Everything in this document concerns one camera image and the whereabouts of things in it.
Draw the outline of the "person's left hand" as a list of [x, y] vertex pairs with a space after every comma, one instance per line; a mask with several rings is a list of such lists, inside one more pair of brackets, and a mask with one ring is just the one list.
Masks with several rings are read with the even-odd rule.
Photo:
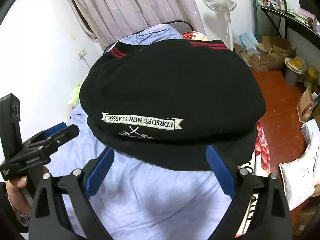
[[7, 190], [7, 199], [12, 208], [16, 218], [23, 225], [27, 226], [29, 223], [29, 216], [31, 213], [31, 205], [23, 195], [21, 189], [27, 186], [28, 177], [11, 179], [5, 182]]

